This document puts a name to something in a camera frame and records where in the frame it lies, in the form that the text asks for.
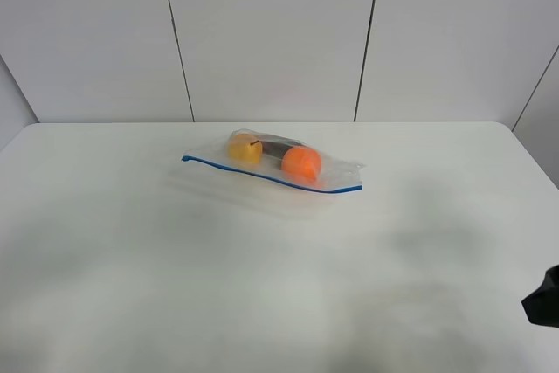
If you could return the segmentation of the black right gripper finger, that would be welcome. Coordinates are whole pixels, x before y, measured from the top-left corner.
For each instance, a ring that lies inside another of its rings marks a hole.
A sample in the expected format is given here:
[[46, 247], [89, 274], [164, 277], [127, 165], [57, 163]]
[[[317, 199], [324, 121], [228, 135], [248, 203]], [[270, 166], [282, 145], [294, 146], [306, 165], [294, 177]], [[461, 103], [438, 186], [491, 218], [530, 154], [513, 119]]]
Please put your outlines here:
[[541, 285], [521, 302], [532, 324], [559, 327], [559, 268], [553, 266], [544, 275]]

